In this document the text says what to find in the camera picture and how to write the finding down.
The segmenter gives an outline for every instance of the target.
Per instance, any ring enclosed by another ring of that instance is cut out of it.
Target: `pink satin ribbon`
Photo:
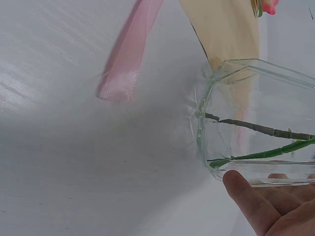
[[[96,93],[107,101],[130,101],[146,44],[163,0],[139,0],[112,51]]]

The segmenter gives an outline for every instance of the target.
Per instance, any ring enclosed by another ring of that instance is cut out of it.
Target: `tan wrapping paper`
[[[259,57],[259,27],[251,0],[180,0],[213,71],[226,59]],[[231,91],[235,119],[246,119],[251,80]]]

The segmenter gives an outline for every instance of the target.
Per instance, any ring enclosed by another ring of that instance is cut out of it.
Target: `pink flower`
[[[262,11],[274,15],[276,13],[276,6],[279,3],[279,0],[261,0],[262,2]]]

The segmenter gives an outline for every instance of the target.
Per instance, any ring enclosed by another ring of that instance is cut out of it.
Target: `white table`
[[[2,1],[1,235],[228,236],[235,222],[248,227],[194,155],[193,85],[207,60],[177,1],[165,0],[149,35],[136,102],[94,96],[134,3]]]

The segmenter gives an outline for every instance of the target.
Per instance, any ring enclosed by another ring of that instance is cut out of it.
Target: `octagonal glass vase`
[[[210,77],[198,118],[198,149],[215,178],[237,170],[255,187],[315,183],[314,78],[227,60]]]

